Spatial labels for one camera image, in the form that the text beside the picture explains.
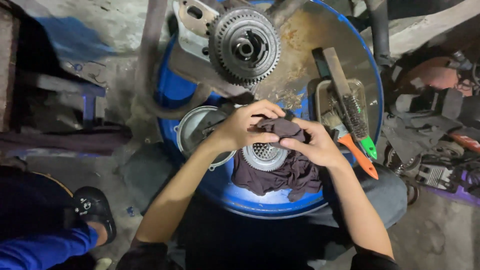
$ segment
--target blue barrel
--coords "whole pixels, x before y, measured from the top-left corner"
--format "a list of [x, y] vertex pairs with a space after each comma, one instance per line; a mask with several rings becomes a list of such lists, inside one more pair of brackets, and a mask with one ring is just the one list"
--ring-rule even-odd
[[[271, 3], [271, 1], [256, 1], [254, 3]], [[367, 82], [365, 95], [369, 115], [370, 134], [374, 134], [374, 136], [371, 137], [374, 142], [376, 142], [382, 122], [383, 90], [373, 56], [357, 30], [343, 15], [339, 14], [320, 0], [312, 0], [312, 2], [307, 4], [314, 5], [314, 7], [323, 12], [323, 14], [328, 14], [330, 16], [330, 22], [333, 21], [333, 23], [339, 24], [338, 27], [342, 27], [343, 31], [347, 31], [349, 37], [354, 39], [355, 42], [347, 42], [350, 44], [345, 44], [344, 38], [338, 37], [336, 39], [329, 35], [329, 39], [334, 40], [335, 42], [320, 45], [322, 45], [323, 48], [329, 46], [335, 47], [336, 49], [338, 46], [339, 49], [337, 50], [337, 53], [339, 54], [340, 59], [342, 59], [342, 57], [344, 59], [361, 58], [361, 60], [351, 64], [354, 66], [348, 65], [348, 67], [351, 66], [351, 68], [344, 67], [344, 71], [347, 77], [360, 77], [363, 82]], [[311, 10], [311, 7], [304, 7], [304, 10]], [[168, 59], [175, 41], [176, 37], [173, 37], [165, 51], [163, 62], [159, 70], [159, 83], [157, 89], [158, 103], [163, 107], [171, 109], [186, 104], [190, 100], [190, 97], [193, 95], [197, 86], [168, 69]], [[355, 48], [349, 48], [348, 46], [350, 45], [355, 46]], [[355, 55], [349, 56], [348, 53], [350, 51], [356, 51]], [[294, 112], [297, 117], [309, 119], [308, 111], [310, 110], [306, 85], [307, 82], [305, 82], [303, 89], [296, 93], [303, 98], [301, 99], [301, 106], [296, 108]], [[204, 105], [216, 106], [221, 99], [222, 98], [219, 95], [212, 93]], [[285, 105], [284, 101], [280, 101], [278, 104], [281, 106]], [[179, 123], [179, 120], [158, 119], [160, 132], [165, 145], [170, 150], [173, 161], [180, 166], [185, 162], [185, 158], [178, 149], [177, 134], [174, 131], [174, 127]], [[351, 154], [346, 154], [346, 157], [353, 163], [354, 159]], [[260, 219], [284, 219], [296, 217], [315, 211], [327, 204], [322, 191], [316, 194], [306, 193], [296, 202], [289, 202], [287, 198], [290, 189], [269, 192], [265, 196], [257, 196], [251, 191], [235, 186], [230, 180], [232, 171], [233, 159], [229, 160], [226, 164], [215, 168], [212, 172], [207, 171], [198, 186], [198, 192], [229, 211]]]

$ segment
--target shoe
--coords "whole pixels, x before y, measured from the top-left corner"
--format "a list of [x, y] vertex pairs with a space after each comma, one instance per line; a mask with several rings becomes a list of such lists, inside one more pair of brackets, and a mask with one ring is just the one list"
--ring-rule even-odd
[[84, 186], [73, 193], [73, 200], [76, 205], [75, 212], [83, 221], [94, 221], [105, 226], [107, 241], [103, 245], [111, 243], [117, 236], [117, 227], [105, 194], [98, 188]]

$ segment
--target dark brown rag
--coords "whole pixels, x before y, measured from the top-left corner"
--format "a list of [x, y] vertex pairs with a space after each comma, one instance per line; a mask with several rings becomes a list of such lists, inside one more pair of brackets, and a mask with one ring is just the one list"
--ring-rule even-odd
[[[273, 132], [282, 138], [295, 138], [305, 141], [305, 135], [300, 127], [283, 118], [265, 119], [257, 124], [265, 132]], [[291, 202], [302, 198], [305, 192], [317, 193], [321, 182], [318, 180], [318, 168], [303, 154], [289, 150], [282, 166], [275, 171], [264, 172], [251, 167], [241, 151], [237, 151], [234, 158], [232, 182], [246, 188], [256, 195], [263, 196], [269, 191], [291, 188], [288, 195]]]

